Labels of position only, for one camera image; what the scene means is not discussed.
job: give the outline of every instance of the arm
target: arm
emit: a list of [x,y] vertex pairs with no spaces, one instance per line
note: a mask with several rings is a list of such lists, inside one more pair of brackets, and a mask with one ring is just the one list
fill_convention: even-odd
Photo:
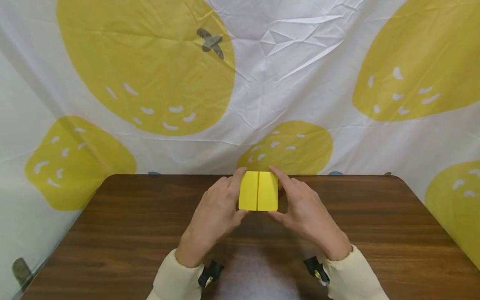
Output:
[[236,210],[246,168],[220,178],[203,195],[177,249],[163,260],[147,300],[199,300],[202,261],[213,246],[240,225],[246,210]]
[[388,300],[367,260],[350,244],[318,194],[305,182],[290,179],[276,168],[271,171],[287,193],[288,211],[269,215],[312,241],[325,254],[324,270],[330,278],[328,296],[334,300]]

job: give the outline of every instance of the wrist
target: wrist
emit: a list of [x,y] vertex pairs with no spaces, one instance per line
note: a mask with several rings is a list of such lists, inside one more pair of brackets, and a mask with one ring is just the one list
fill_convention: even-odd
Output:
[[187,230],[180,239],[175,258],[179,264],[187,268],[196,268],[202,264],[210,249],[211,246],[208,246],[205,241]]
[[320,239],[315,240],[315,244],[330,261],[344,260],[353,251],[350,240],[340,228],[323,234]]

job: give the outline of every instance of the yellow fruit print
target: yellow fruit print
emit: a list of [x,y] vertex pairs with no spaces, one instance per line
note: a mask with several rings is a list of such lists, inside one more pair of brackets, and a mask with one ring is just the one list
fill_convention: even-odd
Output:
[[480,160],[440,172],[428,186],[425,203],[480,269]]
[[57,19],[86,86],[137,128],[188,135],[225,113],[234,50],[203,0],[59,0]]
[[377,121],[403,121],[480,100],[480,1],[408,0],[375,38],[354,106]]
[[25,165],[28,180],[62,211],[82,209],[108,176],[136,171],[125,146],[75,116],[58,119]]
[[238,160],[237,167],[268,171],[278,167],[287,174],[317,174],[330,160],[333,139],[323,127],[303,121],[276,126]]

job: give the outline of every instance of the left hand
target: left hand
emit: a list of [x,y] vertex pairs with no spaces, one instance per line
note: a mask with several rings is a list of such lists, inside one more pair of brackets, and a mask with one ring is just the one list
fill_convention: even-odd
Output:
[[220,178],[204,193],[175,253],[181,265],[199,266],[213,246],[238,227],[248,214],[246,210],[236,210],[240,182],[246,170],[239,168],[233,176]]

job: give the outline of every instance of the sleeve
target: sleeve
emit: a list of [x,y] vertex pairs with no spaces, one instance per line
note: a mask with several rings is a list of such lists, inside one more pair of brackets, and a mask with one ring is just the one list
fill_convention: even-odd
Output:
[[199,300],[202,296],[198,278],[204,265],[189,269],[177,261],[175,251],[176,249],[163,260],[147,300]]
[[342,261],[324,259],[330,278],[328,297],[334,300],[388,300],[380,282],[357,247]]

